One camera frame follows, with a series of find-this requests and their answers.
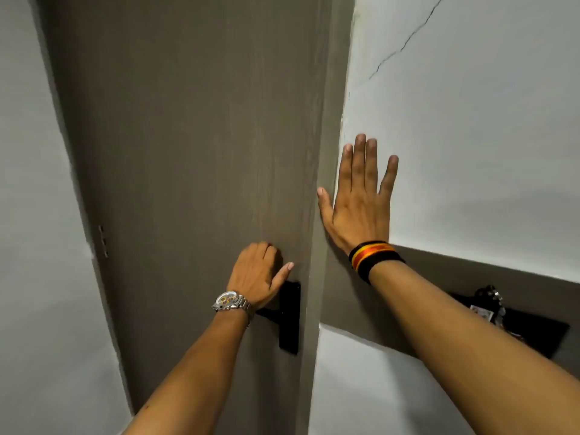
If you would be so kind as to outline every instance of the watch face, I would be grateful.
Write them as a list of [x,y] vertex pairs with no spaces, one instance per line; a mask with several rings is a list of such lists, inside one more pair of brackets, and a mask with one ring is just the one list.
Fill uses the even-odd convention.
[[238,297],[238,293],[236,292],[225,292],[216,299],[216,304],[220,307],[229,307],[231,306],[236,298]]

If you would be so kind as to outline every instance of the skin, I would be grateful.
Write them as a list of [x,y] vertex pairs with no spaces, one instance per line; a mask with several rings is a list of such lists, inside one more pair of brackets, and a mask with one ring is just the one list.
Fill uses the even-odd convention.
[[[354,149],[344,147],[335,206],[318,190],[324,226],[347,255],[361,242],[388,241],[398,158],[389,158],[377,192],[376,152],[376,140],[359,134]],[[580,382],[569,373],[404,263],[379,263],[369,280],[478,435],[580,433]]]
[[[256,308],[278,293],[294,263],[274,275],[277,250],[252,243],[240,254],[226,291],[241,293]],[[210,326],[134,417],[125,435],[206,435],[227,399],[240,342],[248,325],[243,310],[216,313]]]
[[[347,255],[361,242],[388,241],[398,158],[390,157],[377,192],[376,153],[376,140],[359,134],[354,149],[344,147],[334,207],[328,192],[318,189],[324,226]],[[264,307],[294,266],[287,263],[273,276],[276,252],[265,242],[244,249],[227,290]],[[580,382],[570,374],[470,312],[404,263],[379,263],[369,279],[478,435],[579,433]],[[212,433],[247,324],[244,311],[216,313],[125,434]]]

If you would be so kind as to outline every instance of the brown wooden door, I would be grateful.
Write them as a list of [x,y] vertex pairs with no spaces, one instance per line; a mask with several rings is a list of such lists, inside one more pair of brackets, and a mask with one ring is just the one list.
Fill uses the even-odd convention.
[[[41,4],[138,409],[211,320],[246,244],[271,241],[308,279],[328,0]],[[257,317],[218,433],[292,433],[299,369]]]

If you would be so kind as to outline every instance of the silver watch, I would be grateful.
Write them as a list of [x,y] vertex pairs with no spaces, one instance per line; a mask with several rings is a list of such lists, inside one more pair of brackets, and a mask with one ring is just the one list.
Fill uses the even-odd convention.
[[250,301],[237,292],[222,293],[217,297],[212,308],[215,311],[243,310],[248,313],[248,317],[250,318],[248,323],[252,321],[253,315],[256,312],[256,309],[250,304]]

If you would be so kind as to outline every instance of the bracelet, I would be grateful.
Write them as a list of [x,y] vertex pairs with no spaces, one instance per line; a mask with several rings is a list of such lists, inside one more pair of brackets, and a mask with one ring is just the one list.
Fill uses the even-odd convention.
[[387,241],[366,241],[352,249],[349,261],[360,278],[370,284],[368,275],[371,269],[382,261],[405,262],[395,248]]

